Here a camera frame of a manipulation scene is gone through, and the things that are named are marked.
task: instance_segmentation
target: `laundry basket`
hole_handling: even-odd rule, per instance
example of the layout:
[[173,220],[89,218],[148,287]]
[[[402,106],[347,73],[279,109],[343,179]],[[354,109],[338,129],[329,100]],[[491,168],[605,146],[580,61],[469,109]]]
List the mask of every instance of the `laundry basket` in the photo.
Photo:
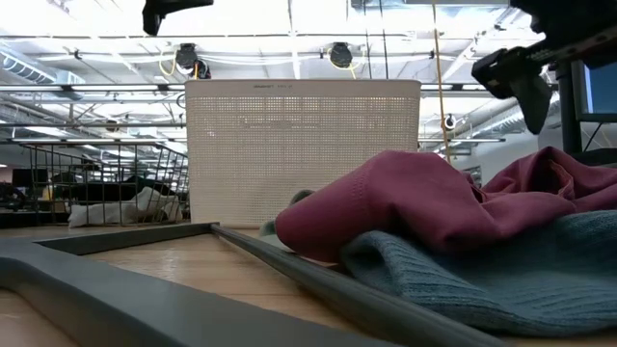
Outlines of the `laundry basket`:
[[417,150],[419,100],[417,81],[187,82],[192,222],[256,227],[384,149]]

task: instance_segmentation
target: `wire rack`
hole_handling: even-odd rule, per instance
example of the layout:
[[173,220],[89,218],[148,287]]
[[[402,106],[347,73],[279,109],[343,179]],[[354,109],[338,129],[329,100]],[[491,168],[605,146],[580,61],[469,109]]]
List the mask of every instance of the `wire rack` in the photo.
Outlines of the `wire rack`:
[[30,168],[13,171],[13,186],[26,197],[20,211],[34,212],[37,225],[134,226],[190,219],[183,153],[156,143],[80,144],[98,148],[100,156],[92,158],[67,153],[66,145],[21,146],[30,155]]

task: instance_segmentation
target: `teal knit sweater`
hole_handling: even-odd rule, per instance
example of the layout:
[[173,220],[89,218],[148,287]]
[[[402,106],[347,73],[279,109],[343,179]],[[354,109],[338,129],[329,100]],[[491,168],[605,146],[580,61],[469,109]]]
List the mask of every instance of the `teal knit sweater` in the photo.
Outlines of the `teal knit sweater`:
[[341,259],[358,280],[480,329],[567,336],[617,326],[617,211],[563,217],[459,256],[371,231]]

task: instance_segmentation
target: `wooden surface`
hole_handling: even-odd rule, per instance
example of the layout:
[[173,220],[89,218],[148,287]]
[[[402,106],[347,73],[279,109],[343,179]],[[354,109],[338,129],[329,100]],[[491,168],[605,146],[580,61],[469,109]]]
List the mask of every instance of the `wooden surface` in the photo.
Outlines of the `wooden surface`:
[[[53,236],[118,231],[120,227],[66,227],[0,230],[0,236]],[[256,235],[256,231],[242,231]],[[345,331],[363,334],[293,281],[214,235],[160,242],[87,256],[122,269],[188,285],[258,307],[275,310]],[[75,346],[25,301],[0,290],[2,346]],[[617,346],[617,338],[597,335],[568,340],[510,339],[520,346]]]

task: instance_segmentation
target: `monitor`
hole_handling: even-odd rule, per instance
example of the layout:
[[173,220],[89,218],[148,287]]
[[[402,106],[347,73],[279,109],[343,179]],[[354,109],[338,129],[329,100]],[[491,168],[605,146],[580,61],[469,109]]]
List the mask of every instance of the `monitor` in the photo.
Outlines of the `monitor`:
[[616,122],[617,63],[594,69],[576,63],[573,74],[578,120]]
[[45,169],[13,169],[13,186],[33,188],[47,185],[47,170]]

